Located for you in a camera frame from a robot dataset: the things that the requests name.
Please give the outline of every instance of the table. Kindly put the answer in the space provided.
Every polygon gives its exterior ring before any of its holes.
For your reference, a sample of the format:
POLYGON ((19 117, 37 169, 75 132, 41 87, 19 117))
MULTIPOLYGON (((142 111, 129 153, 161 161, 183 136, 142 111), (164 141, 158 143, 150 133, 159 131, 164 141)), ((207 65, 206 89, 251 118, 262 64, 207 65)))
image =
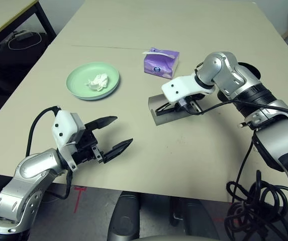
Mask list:
MULTIPOLYGON (((38 0, 0 0, 0 42, 32 14, 36 14, 48 35, 49 42, 52 42, 56 34, 38 0)), ((0 87, 0 94, 9 93, 0 87)))
MULTIPOLYGON (((148 9, 149 1, 137 2, 139 6, 147 3, 145 9, 148 9)), ((130 12, 137 11, 139 14, 144 11, 141 8, 131 8, 131 3, 133 2, 129 1, 128 7, 132 10, 130 12)), ((176 1, 170 0, 168 3, 177 6, 176 1)), ((181 3, 187 3, 189 9, 200 3, 209 7, 212 5, 212 2, 208 4, 190 0, 181 3)), ((235 5, 242 6, 241 3, 228 4, 228 13, 235 12, 235 5)), ((79 18, 79 13, 88 6, 89 3, 86 2, 72 18, 74 24, 69 23, 69 29, 64 29, 63 33, 73 32, 73 28, 77 28, 80 22, 76 21, 76 18, 79 18)), ((288 47, 268 20, 261 17, 258 8, 247 4, 245 10, 247 9, 250 12, 246 12, 243 19, 237 20, 255 22, 257 26, 249 24, 250 31, 242 30, 243 36, 234 28, 228 30, 230 34, 223 36, 218 44, 212 38, 207 42, 192 31, 192 38, 194 37, 196 43, 194 45, 191 45, 192 41, 178 44, 167 36, 159 38, 164 38, 168 47, 177 46, 175 50, 180 52, 176 77, 190 74, 196 63, 202 61, 210 52, 227 50, 235 53, 239 61, 255 65, 262 74, 263 84, 277 98, 288 104, 288 47), (262 42, 256 40, 262 33, 266 33, 262 42)), ((220 8, 214 15, 228 14, 226 10, 228 9, 220 8)), ((162 19, 167 16, 166 11, 161 14, 163 16, 151 17, 162 19)), ((184 25, 188 22, 186 15, 182 16, 184 25)), ((213 17, 204 15, 204 23, 209 28, 215 24, 212 19, 213 17)), ((53 41, 0 110, 0 174, 13 175, 15 166, 24 157, 29 128, 35 116, 41 110, 59 104, 63 109, 77 112, 84 122, 108 115, 118 116, 114 123, 94 132, 99 148, 103 151, 108 151, 120 141, 134 138, 130 147, 108 164, 92 161, 80 165, 79 171, 74 175, 74 185, 229 201, 225 183, 236 178, 252 135, 251 130, 237 127, 237 124, 243 121, 243 116, 230 105, 203 116, 190 116, 156 126, 148 109, 148 97, 160 94, 160 87, 167 79, 143 72, 144 56, 141 53, 147 50, 144 42, 134 43, 132 37, 129 37, 125 38, 125 41, 133 48, 126 48, 126 44, 121 46, 123 43, 118 42, 118 38, 115 42, 112 40, 110 46, 108 41, 101 47, 92 47, 91 43, 81 46, 78 42, 83 37, 86 39, 87 34, 84 33, 80 32, 75 43, 72 39, 62 39, 66 35, 60 33, 58 39, 53 41), (92 61, 113 64, 120 72, 120 86, 114 94, 105 99, 79 100, 66 90, 65 80, 74 68, 92 61)), ((142 35, 140 29, 133 29, 133 35, 136 34, 142 35)), ((97 38, 99 37, 94 37, 93 42, 98 41, 97 38)), ((203 99, 201 104, 211 106, 217 102, 219 101, 214 94, 203 99)), ((53 116, 50 114, 38 123, 31 153, 55 146, 51 135, 52 124, 53 116)), ((288 185, 285 174, 267 167, 256 151, 251 152, 247 161, 241 177, 242 185, 249 186, 255 181, 257 169, 262 171, 264 180, 272 184, 288 185)), ((64 177, 55 181, 65 183, 64 177)))

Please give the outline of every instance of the black cable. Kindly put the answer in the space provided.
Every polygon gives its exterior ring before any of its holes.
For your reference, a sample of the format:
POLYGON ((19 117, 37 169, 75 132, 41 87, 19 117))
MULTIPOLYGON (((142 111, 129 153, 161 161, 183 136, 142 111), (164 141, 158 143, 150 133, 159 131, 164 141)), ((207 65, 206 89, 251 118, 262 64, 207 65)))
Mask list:
POLYGON ((71 169, 68 169, 68 173, 67 173, 67 175, 66 175, 67 185, 66 185, 66 189, 65 189, 65 194, 64 194, 64 196, 61 196, 61 195, 59 195, 59 194, 57 194, 57 193, 54 193, 54 192, 51 192, 51 191, 46 191, 46 193, 48 193, 48 194, 50 194, 50 195, 52 195, 52 196, 55 196, 55 197, 57 197, 57 198, 59 198, 59 199, 62 199, 62 200, 67 199, 67 197, 68 197, 69 194, 70 194, 70 190, 71 190, 72 176, 73 176, 72 170, 71 170, 71 169))
POLYGON ((205 114, 206 112, 209 112, 210 110, 213 110, 215 108, 218 108, 220 106, 230 104, 230 103, 240 103, 240 104, 245 104, 245 105, 257 107, 257 108, 275 109, 275 110, 280 110, 280 111, 283 111, 285 113, 288 113, 288 109, 286 109, 286 108, 282 108, 282 107, 278 107, 278 106, 271 106, 271 105, 266 105, 266 104, 256 104, 256 103, 251 103, 251 102, 238 100, 238 99, 231 99, 231 100, 228 100, 228 101, 225 101, 222 103, 218 103, 218 104, 213 105, 212 107, 205 109, 203 111, 200 111, 200 112, 192 112, 189 110, 189 108, 187 106, 183 106, 183 108, 185 108, 186 112, 188 112, 190 114, 201 115, 201 114, 205 114))
MULTIPOLYGON (((244 164, 245 164, 246 160, 248 159, 248 157, 252 151, 252 147, 253 147, 253 142, 251 141, 250 147, 249 147, 247 153, 245 154, 245 157, 241 163, 241 167, 240 167, 238 176, 237 176, 236 181, 235 181, 236 183, 239 183, 239 181, 240 181, 240 177, 241 177, 241 173, 242 173, 244 164)), ((232 195, 232 203, 234 203, 234 197, 235 197, 236 189, 237 189, 237 186, 234 187, 234 191, 233 191, 233 195, 232 195)))
MULTIPOLYGON (((31 128, 30 128, 30 132, 29 132, 29 137, 28 137, 28 144, 27 144, 27 151, 26 151, 26 157, 28 157, 30 155, 30 150, 31 150, 31 143, 32 143, 32 136, 33 136, 33 131, 34 128, 36 126, 36 124, 38 123, 39 119, 47 112, 49 111, 53 111, 54 115, 56 116, 58 114, 58 111, 61 110, 60 107, 58 106, 53 106, 53 107, 49 107, 44 109, 43 111, 40 112, 40 114, 38 114, 38 116, 34 119, 34 121, 32 122, 31 128)), ((51 191, 46 191, 46 193, 55 196, 57 198, 60 199, 66 199, 69 194, 70 194, 70 189, 71 189, 71 183, 72 183, 72 170, 68 169, 67 175, 66 175, 66 181, 67 181, 67 185, 66 185, 66 191, 64 196, 61 196, 57 193, 51 192, 51 191)))
POLYGON ((271 185, 261 180, 261 172, 256 172, 256 182, 247 191, 237 182, 231 181, 226 185, 228 193, 238 202, 232 203, 224 220, 225 230, 230 240, 235 240, 235 233, 245 232, 243 240, 249 240, 255 233, 258 233, 261 240, 265 240, 269 229, 277 234, 282 240, 288 240, 288 222, 285 216, 288 211, 288 201, 283 190, 288 191, 288 187, 271 185), (238 188, 246 198, 235 194, 238 188), (273 196, 273 205, 265 202, 267 194, 273 196), (272 223, 281 221, 286 234, 284 235, 272 223))
POLYGON ((26 151, 25 157, 28 157, 28 156, 30 155, 33 131, 34 131, 34 128, 35 128, 37 122, 39 121, 39 119, 40 119, 46 112, 49 112, 49 111, 53 111, 54 115, 57 115, 57 113, 58 113, 59 110, 61 110, 61 108, 58 107, 58 106, 53 106, 53 107, 46 108, 46 109, 44 109, 43 111, 41 111, 40 114, 38 114, 38 116, 34 119, 34 121, 32 122, 31 128, 30 128, 30 132, 29 132, 28 144, 27 144, 27 151, 26 151))

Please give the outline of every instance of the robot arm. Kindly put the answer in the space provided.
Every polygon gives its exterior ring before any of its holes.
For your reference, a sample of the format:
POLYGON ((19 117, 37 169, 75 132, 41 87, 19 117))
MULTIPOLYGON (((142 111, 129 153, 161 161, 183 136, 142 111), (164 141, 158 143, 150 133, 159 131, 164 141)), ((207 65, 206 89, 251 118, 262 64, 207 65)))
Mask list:
POLYGON ((28 239, 46 189, 65 170, 68 170, 67 184, 71 184, 72 172, 77 170, 80 163, 92 159, 106 163, 130 145, 132 139, 119 143, 106 154, 98 149, 92 131, 116 119, 115 116, 108 116, 84 125, 78 114, 58 111, 52 126, 58 149, 48 149, 26 157, 0 193, 0 240, 28 239))
MULTIPOLYGON (((186 107, 186 96, 211 94, 216 85, 221 101, 242 100, 288 109, 246 66, 239 64, 232 53, 215 52, 206 57, 199 71, 171 80, 162 86, 162 91, 169 102, 178 102, 186 107)), ((286 172, 288 176, 288 113, 243 103, 234 104, 243 114, 245 123, 256 130, 252 140, 267 165, 286 172)))

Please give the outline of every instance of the red tape mark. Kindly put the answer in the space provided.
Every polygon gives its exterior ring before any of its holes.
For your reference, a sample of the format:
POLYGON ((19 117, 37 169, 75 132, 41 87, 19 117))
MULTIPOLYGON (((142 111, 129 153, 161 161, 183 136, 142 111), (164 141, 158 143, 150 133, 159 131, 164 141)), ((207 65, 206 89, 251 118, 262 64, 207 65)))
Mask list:
POLYGON ((75 190, 79 191, 78 193, 78 197, 77 197, 77 202, 75 203, 75 207, 74 207, 74 211, 73 213, 77 212, 78 206, 79 206, 79 201, 80 201, 80 197, 81 197, 81 192, 87 190, 86 187, 74 187, 75 190))

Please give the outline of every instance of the tissue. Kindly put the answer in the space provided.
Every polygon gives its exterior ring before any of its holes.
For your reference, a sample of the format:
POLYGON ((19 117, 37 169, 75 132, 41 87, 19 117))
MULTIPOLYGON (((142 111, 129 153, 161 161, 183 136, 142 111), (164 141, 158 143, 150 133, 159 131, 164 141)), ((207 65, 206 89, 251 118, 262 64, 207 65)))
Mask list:
POLYGON ((159 50, 151 48, 148 52, 144 52, 144 72, 157 75, 167 79, 174 76, 178 65, 179 52, 171 50, 159 50))
POLYGON ((87 85, 90 89, 101 91, 103 88, 107 87, 108 76, 107 74, 98 74, 94 80, 88 79, 87 85))

